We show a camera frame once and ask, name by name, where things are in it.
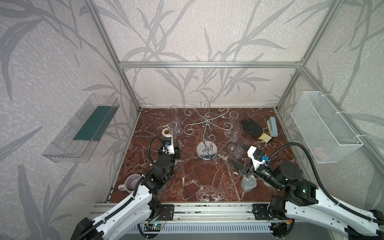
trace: mug handle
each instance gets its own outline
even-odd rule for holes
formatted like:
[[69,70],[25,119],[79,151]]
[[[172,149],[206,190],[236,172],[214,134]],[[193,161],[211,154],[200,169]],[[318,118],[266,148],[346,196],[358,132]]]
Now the mug handle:
[[120,185],[118,186],[118,189],[119,189],[120,191],[126,191],[124,184],[120,184]]

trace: robotic arm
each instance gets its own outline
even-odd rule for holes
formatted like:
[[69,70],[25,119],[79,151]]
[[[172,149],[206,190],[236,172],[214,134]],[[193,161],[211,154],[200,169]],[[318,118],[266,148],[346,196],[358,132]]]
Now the robotic arm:
[[[289,146],[302,148],[310,161],[319,187],[303,179],[303,171],[292,162],[284,161],[276,169],[269,166],[270,158]],[[378,210],[366,211],[351,206],[331,196],[321,183],[307,149],[295,142],[288,143],[268,158],[264,151],[254,146],[242,145],[251,162],[242,166],[230,159],[238,175],[254,174],[277,190],[285,189],[285,196],[274,195],[269,205],[269,214],[274,218],[301,219],[320,225],[349,239],[384,239],[379,225],[384,224],[384,215]]]
[[[158,151],[159,158],[153,162],[150,148],[155,139],[159,139],[163,147]],[[81,220],[71,240],[118,240],[138,223],[159,216],[161,203],[156,197],[173,177],[173,167],[175,160],[180,159],[180,151],[172,135],[168,135],[164,141],[154,137],[149,143],[148,155],[151,168],[137,182],[134,192],[92,221],[88,218]]]

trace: transparent plastic bin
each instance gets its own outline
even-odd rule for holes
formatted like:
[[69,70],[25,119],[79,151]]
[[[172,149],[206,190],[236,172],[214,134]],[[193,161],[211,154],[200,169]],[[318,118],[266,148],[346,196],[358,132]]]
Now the transparent plastic bin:
[[53,162],[88,162],[119,106],[116,97],[91,94],[43,156]]
[[318,163],[339,162],[363,146],[320,91],[303,92],[291,115]]

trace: gray floor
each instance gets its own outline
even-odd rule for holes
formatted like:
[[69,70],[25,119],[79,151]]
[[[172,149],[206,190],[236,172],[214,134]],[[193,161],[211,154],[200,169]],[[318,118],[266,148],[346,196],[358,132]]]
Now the gray floor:
[[[144,240],[140,234],[126,234],[120,240]],[[204,233],[204,234],[160,234],[155,240],[275,240],[269,233]],[[332,240],[330,231],[310,223],[295,223],[285,240]]]

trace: wall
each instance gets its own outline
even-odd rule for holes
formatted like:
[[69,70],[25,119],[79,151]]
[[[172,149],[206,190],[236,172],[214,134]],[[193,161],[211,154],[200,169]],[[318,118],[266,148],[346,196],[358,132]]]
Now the wall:
[[[119,61],[299,61],[331,0],[95,3]],[[196,106],[204,99],[216,107],[276,106],[293,73],[214,68],[125,71],[140,104],[152,107]]]
[[[104,201],[137,112],[82,1],[1,1],[0,19],[0,239],[69,239]],[[89,162],[43,157],[90,93],[121,106]]]
[[[383,1],[345,1],[306,64],[338,104],[384,152],[384,6]],[[297,141],[302,136],[290,120],[290,112],[302,91],[299,78],[281,108],[286,125]],[[327,190],[337,198],[367,210],[384,210],[384,178],[361,149],[339,163],[317,164]]]

